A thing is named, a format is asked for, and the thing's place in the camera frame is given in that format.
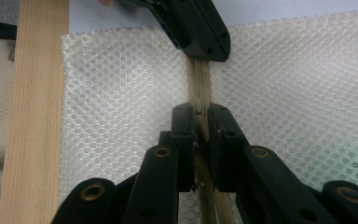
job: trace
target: wooden board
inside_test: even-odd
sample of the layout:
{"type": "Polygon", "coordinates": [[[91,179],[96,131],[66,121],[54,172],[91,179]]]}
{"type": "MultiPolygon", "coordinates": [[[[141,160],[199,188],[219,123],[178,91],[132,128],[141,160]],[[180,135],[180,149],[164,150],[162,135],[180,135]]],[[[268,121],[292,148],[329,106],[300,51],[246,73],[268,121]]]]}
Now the wooden board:
{"type": "Polygon", "coordinates": [[[58,208],[69,0],[21,0],[0,223],[49,223],[58,208]]]}

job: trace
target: bubble wrap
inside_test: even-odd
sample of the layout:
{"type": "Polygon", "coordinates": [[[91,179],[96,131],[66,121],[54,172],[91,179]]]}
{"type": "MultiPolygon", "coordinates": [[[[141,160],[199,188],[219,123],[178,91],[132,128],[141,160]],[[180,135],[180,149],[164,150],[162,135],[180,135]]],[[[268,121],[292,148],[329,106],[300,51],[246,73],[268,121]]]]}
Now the bubble wrap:
{"type": "Polygon", "coordinates": [[[358,12],[231,28],[212,100],[316,189],[358,184],[358,12]]]}
{"type": "MultiPolygon", "coordinates": [[[[211,63],[213,102],[304,183],[358,184],[358,12],[230,34],[229,61],[211,63]]],[[[186,56],[157,28],[66,35],[62,50],[61,201],[85,179],[136,173],[170,129],[172,108],[187,101],[186,56]]],[[[194,196],[180,194],[180,223],[200,222],[194,196]]]]}

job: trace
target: gray carpet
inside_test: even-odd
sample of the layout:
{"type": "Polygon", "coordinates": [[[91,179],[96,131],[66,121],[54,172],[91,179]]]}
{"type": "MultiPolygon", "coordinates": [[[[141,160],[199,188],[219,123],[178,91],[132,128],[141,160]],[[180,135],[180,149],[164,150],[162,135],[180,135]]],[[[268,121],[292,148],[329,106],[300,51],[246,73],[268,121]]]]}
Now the gray carpet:
{"type": "Polygon", "coordinates": [[[20,0],[0,0],[0,22],[17,25],[20,0]]]}

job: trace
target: brass screw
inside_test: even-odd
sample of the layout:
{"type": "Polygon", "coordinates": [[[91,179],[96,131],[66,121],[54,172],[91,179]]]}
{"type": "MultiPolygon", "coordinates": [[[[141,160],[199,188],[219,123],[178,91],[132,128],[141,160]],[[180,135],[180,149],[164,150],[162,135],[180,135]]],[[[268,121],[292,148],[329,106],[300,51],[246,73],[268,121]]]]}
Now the brass screw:
{"type": "Polygon", "coordinates": [[[264,148],[255,147],[252,148],[252,154],[256,157],[267,157],[269,153],[264,148]]]}
{"type": "Polygon", "coordinates": [[[358,191],[356,189],[351,189],[348,187],[338,187],[336,189],[338,195],[351,202],[351,203],[358,203],[358,191]]]}
{"type": "Polygon", "coordinates": [[[80,197],[84,201],[93,201],[104,194],[104,185],[101,183],[94,183],[86,186],[80,193],[80,197]]]}
{"type": "Polygon", "coordinates": [[[171,151],[166,147],[159,147],[154,150],[154,154],[157,157],[167,157],[171,154],[171,151]]]}

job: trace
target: bubble wrap sheet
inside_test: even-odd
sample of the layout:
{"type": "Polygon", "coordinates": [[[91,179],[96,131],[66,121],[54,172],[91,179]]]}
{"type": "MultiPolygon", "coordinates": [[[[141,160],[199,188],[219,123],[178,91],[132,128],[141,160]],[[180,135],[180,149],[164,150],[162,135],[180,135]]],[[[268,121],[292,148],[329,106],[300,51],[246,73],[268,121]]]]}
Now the bubble wrap sheet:
{"type": "MultiPolygon", "coordinates": [[[[211,63],[213,101],[304,183],[358,184],[358,12],[230,34],[230,59],[211,63]]],[[[157,28],[66,35],[62,47],[61,201],[85,179],[119,183],[136,173],[187,100],[186,56],[157,28]]],[[[199,222],[196,204],[181,194],[181,223],[199,222]]]]}

